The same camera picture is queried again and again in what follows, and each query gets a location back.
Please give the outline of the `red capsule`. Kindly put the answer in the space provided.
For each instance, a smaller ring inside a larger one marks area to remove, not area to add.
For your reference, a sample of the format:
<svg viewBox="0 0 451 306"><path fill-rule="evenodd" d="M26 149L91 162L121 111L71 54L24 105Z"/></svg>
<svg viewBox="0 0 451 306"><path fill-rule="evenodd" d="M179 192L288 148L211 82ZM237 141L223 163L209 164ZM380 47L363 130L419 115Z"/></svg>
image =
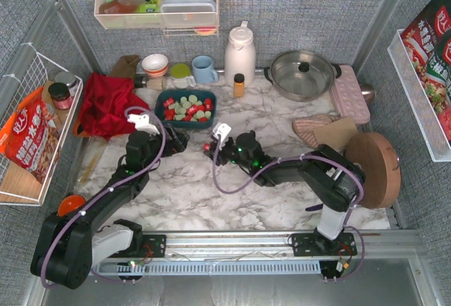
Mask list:
<svg viewBox="0 0 451 306"><path fill-rule="evenodd" d="M165 106L165 107L169 107L170 105L172 105L172 104L174 104L175 103L175 100L172 98L172 97L170 97L170 98L168 98L164 103L163 103L163 105Z"/></svg>
<svg viewBox="0 0 451 306"><path fill-rule="evenodd" d="M205 99L204 103L205 103L206 106L212 106L213 105L212 100L209 99L209 98Z"/></svg>
<svg viewBox="0 0 451 306"><path fill-rule="evenodd" d="M172 121L175 116L175 110L174 109L167 109L163 112L163 117L165 121Z"/></svg>

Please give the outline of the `green capsule bottom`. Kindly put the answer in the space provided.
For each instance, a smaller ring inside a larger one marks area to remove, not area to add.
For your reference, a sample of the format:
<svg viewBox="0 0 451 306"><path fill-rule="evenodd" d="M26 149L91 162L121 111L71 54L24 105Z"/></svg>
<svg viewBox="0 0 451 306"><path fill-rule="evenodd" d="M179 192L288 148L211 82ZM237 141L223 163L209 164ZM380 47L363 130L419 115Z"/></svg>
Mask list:
<svg viewBox="0 0 451 306"><path fill-rule="evenodd" d="M177 115L186 114L186 109L182 106L177 106L177 107L175 107L175 113Z"/></svg>

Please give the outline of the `green capsule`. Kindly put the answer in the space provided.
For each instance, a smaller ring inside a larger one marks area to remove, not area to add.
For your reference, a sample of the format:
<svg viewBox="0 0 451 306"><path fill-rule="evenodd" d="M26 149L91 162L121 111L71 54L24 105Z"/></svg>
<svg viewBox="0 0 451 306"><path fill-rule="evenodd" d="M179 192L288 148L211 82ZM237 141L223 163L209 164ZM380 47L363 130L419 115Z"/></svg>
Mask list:
<svg viewBox="0 0 451 306"><path fill-rule="evenodd" d="M177 115L186 114L186 109L182 106L177 106L177 107L175 107L175 113Z"/></svg>
<svg viewBox="0 0 451 306"><path fill-rule="evenodd" d="M189 99L189 101L190 101L192 104L195 104L195 103L198 101L197 97L196 97L195 95L193 95L193 94L191 94L191 95L188 97L188 99Z"/></svg>

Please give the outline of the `teal storage basket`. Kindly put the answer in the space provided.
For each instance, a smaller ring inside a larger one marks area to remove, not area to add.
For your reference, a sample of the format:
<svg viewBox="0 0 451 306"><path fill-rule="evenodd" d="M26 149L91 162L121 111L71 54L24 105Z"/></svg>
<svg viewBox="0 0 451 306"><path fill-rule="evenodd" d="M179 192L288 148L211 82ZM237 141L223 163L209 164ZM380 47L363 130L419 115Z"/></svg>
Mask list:
<svg viewBox="0 0 451 306"><path fill-rule="evenodd" d="M198 101L195 104L192 104L188 97L193 94L197 97ZM175 103L170 105L169 107L165 107L163 103L172 97L175 100ZM184 104L180 103L181 97L187 97L187 102ZM211 99L213 102L212 106L206 106L204 101L205 99ZM206 129L210 128L214 122L214 116L216 113L216 104L217 98L213 92L206 90L165 90L163 91L156 100L154 113L160 118L164 124L169 124L174 128L182 128L182 129ZM192 105L198 106L199 110L193 114L187 114L187 109ZM163 112L167 109L174 109L177 106L182 106L186 109L186 114L175 114L174 119L172 121L165 121L163 117Z"/></svg>

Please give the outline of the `red cloth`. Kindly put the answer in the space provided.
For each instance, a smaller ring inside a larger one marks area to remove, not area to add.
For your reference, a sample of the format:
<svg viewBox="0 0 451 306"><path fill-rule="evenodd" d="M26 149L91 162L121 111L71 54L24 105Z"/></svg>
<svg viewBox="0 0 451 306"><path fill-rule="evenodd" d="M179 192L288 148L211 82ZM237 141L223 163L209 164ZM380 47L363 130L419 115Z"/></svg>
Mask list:
<svg viewBox="0 0 451 306"><path fill-rule="evenodd" d="M134 93L134 88L132 79L92 73L85 86L75 122L78 121L90 137L97 136L105 140L132 133L135 126L128 123L125 110L132 106L149 108Z"/></svg>

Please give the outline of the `red capsule number two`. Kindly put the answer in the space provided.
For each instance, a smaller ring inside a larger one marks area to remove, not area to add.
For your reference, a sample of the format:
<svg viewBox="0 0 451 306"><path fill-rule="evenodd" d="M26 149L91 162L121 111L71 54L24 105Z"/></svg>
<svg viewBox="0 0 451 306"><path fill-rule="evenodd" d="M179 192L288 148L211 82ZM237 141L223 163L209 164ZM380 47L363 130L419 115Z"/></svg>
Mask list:
<svg viewBox="0 0 451 306"><path fill-rule="evenodd" d="M187 109L187 114L193 115L193 114L195 114L198 110L199 110L198 106L192 105L191 107L189 107L189 108Z"/></svg>

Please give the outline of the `brown cloth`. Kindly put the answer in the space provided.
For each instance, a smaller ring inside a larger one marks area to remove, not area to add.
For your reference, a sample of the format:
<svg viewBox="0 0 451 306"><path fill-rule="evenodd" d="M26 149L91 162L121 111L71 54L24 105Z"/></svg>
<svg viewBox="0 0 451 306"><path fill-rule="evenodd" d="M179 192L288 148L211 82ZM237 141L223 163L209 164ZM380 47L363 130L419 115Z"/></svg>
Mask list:
<svg viewBox="0 0 451 306"><path fill-rule="evenodd" d="M141 58L138 55L121 56L112 68L109 76L133 79L136 76L137 65L140 61Z"/></svg>

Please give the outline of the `brown cardboard sheet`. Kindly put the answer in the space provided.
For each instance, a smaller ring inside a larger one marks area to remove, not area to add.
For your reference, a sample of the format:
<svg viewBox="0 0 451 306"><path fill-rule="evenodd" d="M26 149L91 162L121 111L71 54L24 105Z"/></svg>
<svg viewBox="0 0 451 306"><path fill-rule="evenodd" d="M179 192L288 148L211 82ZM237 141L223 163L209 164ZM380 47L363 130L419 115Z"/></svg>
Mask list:
<svg viewBox="0 0 451 306"><path fill-rule="evenodd" d="M313 132L319 145L325 144L335 151L340 151L347 146L358 130L354 119L347 117L315 128Z"/></svg>

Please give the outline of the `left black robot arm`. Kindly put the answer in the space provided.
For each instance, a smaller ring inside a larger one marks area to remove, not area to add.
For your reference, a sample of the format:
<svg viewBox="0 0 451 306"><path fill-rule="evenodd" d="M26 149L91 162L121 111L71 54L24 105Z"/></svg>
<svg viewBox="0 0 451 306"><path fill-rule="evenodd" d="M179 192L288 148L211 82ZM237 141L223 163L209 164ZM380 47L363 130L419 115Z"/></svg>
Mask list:
<svg viewBox="0 0 451 306"><path fill-rule="evenodd" d="M131 133L108 183L75 210L63 216L54 212L44 220L30 271L45 288L76 289L93 266L111 255L142 253L144 236L139 224L119 219L108 228L102 225L143 191L149 172L158 168L162 157L184 152L189 139L171 126L165 126L161 135Z"/></svg>

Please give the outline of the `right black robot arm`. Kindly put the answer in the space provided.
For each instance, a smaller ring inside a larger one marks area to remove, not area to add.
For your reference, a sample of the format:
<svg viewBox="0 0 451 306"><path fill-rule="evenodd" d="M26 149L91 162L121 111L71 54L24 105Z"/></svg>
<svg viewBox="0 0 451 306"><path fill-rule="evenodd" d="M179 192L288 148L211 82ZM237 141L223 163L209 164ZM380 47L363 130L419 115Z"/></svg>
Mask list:
<svg viewBox="0 0 451 306"><path fill-rule="evenodd" d="M325 144L305 154L277 158L263 151L253 130L236 138L216 132L212 141L204 145L204 154L213 162L214 185L225 194L239 192L250 183L261 187L306 183L321 201L316 232L326 240L338 239L351 210L364 196L366 176L361 166ZM234 190L221 188L217 181L216 168L227 163L239 166L249 176L245 184Z"/></svg>

